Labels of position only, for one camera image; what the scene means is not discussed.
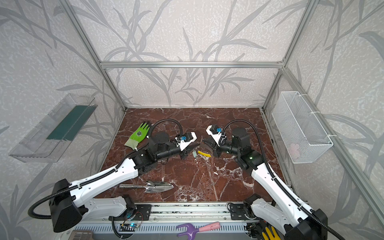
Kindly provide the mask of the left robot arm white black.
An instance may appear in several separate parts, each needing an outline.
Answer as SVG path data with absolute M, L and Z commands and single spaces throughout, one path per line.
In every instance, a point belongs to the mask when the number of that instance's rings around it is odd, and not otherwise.
M 199 143 L 194 132 L 183 132 L 171 139 L 166 132 L 152 134 L 162 123 L 154 123 L 146 137 L 148 142 L 126 155 L 118 164 L 93 176 L 68 182 L 62 179 L 55 183 L 52 194 L 35 202 L 28 209 L 29 217 L 51 220 L 55 233 L 64 232 L 81 221 L 101 217 L 130 217 L 136 209 L 129 196 L 97 200 L 95 197 L 106 190 L 131 179 L 137 178 L 157 167 L 161 160 L 180 156 L 183 160 Z

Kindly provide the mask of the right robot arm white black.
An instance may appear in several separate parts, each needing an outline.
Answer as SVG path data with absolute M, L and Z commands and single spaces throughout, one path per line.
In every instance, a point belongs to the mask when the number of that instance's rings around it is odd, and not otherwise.
M 253 150 L 250 135 L 245 128 L 232 130 L 228 140 L 226 129 L 210 125 L 206 129 L 210 136 L 203 142 L 211 148 L 214 157 L 222 153 L 236 157 L 236 163 L 259 183 L 276 202 L 276 206 L 267 203 L 258 195 L 244 201 L 245 214 L 249 219 L 259 219 L 268 225 L 262 230 L 264 238 L 272 240 L 276 232 L 285 240 L 326 240 L 331 234 L 338 240 L 343 236 L 328 226 L 328 217 L 320 209 L 314 210 L 301 200 L 268 163 L 265 151 Z

